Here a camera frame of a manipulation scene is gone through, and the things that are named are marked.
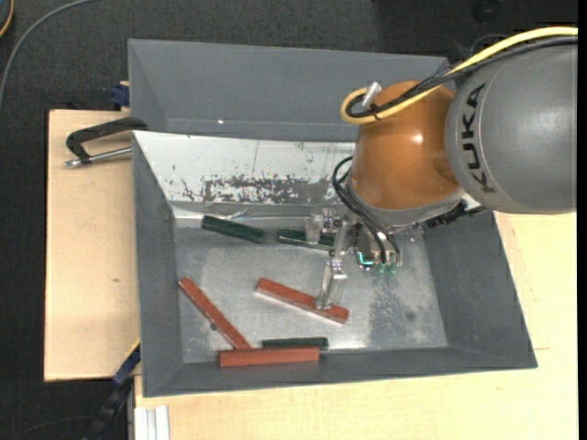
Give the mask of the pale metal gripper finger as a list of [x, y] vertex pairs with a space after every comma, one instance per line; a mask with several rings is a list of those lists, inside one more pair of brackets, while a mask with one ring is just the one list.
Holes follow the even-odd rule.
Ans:
[[323, 209], [309, 219], [306, 240], [313, 246], [333, 246], [341, 223], [334, 209]]
[[342, 258], [331, 258], [327, 263], [322, 279], [321, 289], [316, 296], [316, 307], [330, 308], [338, 304], [347, 281], [347, 272]]

